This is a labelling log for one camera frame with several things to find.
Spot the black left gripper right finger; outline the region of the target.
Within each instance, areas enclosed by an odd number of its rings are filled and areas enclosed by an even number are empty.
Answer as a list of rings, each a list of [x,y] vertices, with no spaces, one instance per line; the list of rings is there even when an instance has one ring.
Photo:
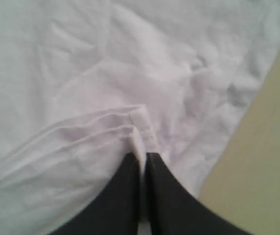
[[[175,178],[158,153],[148,153],[146,192],[154,235],[246,235],[194,198]]]

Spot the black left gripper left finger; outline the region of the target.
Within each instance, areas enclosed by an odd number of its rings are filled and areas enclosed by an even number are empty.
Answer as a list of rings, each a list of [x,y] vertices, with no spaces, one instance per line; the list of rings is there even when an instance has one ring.
[[[53,235],[136,235],[139,225],[140,166],[127,153],[100,194]]]

